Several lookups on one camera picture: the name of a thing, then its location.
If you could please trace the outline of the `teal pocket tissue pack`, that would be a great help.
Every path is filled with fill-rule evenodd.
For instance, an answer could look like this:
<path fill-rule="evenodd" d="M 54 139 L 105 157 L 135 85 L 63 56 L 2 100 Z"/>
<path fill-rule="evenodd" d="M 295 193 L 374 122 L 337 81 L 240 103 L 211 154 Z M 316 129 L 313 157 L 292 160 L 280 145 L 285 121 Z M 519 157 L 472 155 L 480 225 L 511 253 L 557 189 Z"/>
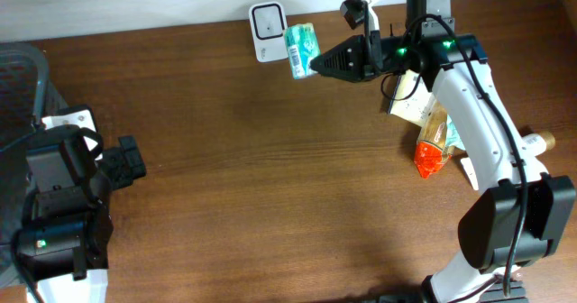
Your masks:
<path fill-rule="evenodd" d="M 312 23 L 290 26 L 283 34 L 293 79 L 309 78 L 316 74 L 312 60 L 320 55 L 316 31 Z"/>

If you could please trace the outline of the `orange spaghetti packet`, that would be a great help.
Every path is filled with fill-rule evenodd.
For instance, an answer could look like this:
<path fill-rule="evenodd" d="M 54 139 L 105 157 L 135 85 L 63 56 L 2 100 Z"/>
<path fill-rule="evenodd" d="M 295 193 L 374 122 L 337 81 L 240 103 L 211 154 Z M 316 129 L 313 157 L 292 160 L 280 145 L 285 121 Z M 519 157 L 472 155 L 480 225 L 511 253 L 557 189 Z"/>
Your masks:
<path fill-rule="evenodd" d="M 445 108 L 434 101 L 417 137 L 414 155 L 414 163 L 423 179 L 437 173 L 452 158 L 454 147 L 446 143 L 447 118 Z"/>

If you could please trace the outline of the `white floral cream tube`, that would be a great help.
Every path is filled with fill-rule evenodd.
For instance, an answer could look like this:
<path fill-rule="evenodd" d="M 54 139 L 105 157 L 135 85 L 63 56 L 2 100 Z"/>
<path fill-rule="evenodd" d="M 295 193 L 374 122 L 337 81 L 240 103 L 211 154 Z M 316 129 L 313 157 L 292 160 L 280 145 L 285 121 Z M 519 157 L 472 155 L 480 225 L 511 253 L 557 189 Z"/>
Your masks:
<path fill-rule="evenodd" d="M 552 150 L 556 144 L 556 140 L 553 134 L 549 131 L 531 133 L 523 136 L 522 139 L 526 144 L 525 148 L 535 156 Z M 463 167 L 465 176 L 468 178 L 472 185 L 472 188 L 474 190 L 478 190 L 478 180 L 471 159 L 469 157 L 464 157 L 460 159 L 460 163 Z"/>

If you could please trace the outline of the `white blue noodle bag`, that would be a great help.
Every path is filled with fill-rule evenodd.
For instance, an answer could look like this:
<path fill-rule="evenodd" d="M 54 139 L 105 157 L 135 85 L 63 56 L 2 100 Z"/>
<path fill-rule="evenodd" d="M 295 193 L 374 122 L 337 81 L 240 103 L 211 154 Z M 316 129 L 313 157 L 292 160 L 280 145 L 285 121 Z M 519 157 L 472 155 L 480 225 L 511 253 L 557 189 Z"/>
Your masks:
<path fill-rule="evenodd" d="M 435 97 L 428 91 L 423 81 L 420 81 L 415 93 L 408 99 L 408 96 L 417 82 L 417 73 L 408 70 L 403 76 L 398 79 L 396 89 L 394 91 L 393 101 L 388 109 L 389 115 L 395 115 L 412 124 L 422 127 L 428 117 L 431 106 L 435 101 Z"/>

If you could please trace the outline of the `teal wet wipes pack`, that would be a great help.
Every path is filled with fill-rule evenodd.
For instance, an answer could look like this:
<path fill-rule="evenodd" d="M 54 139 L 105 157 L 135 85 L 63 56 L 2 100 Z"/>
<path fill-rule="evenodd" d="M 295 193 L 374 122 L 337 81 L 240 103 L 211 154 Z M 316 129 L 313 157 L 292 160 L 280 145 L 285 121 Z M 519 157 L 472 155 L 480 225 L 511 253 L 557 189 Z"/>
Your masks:
<path fill-rule="evenodd" d="M 450 116 L 447 116 L 446 127 L 447 131 L 446 131 L 445 145 L 448 147 L 453 146 L 459 150 L 464 151 L 465 146 L 463 144 L 462 138 L 458 134 L 456 125 L 454 124 L 454 121 Z"/>

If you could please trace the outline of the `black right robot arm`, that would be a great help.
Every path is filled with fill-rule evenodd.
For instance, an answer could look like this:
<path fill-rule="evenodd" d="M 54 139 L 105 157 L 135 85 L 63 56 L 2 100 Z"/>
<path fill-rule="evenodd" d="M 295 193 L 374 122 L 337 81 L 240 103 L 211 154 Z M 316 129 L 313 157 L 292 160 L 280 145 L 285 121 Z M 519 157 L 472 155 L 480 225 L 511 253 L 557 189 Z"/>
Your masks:
<path fill-rule="evenodd" d="M 407 0 L 406 30 L 383 37 L 371 0 L 345 0 L 355 35 L 311 62 L 324 77 L 364 82 L 417 73 L 446 109 L 474 167 L 479 199 L 458 224 L 460 249 L 397 302 L 519 302 L 514 271 L 553 255 L 576 199 L 526 146 L 494 86 L 484 49 L 454 31 L 451 0 Z"/>

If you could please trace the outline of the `grey plastic mesh basket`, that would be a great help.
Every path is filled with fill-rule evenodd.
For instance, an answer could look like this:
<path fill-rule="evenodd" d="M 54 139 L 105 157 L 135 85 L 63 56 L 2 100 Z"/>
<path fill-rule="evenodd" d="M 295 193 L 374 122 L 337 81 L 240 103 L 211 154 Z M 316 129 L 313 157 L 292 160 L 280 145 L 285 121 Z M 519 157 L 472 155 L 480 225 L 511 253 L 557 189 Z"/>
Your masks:
<path fill-rule="evenodd" d="M 11 258 L 10 242 L 22 227 L 30 185 L 26 140 L 41 128 L 41 118 L 66 105 L 50 83 L 41 50 L 25 43 L 1 45 L 1 287 L 22 282 Z"/>

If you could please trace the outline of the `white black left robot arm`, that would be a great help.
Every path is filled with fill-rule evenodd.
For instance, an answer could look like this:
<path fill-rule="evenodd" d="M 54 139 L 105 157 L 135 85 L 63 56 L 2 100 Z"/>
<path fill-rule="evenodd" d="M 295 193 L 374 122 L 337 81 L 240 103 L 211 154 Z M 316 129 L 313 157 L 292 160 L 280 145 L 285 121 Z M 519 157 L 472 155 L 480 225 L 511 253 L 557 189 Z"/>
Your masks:
<path fill-rule="evenodd" d="M 1 157 L 1 286 L 29 302 L 103 302 L 110 197 L 146 174 L 135 138 L 64 125 Z"/>

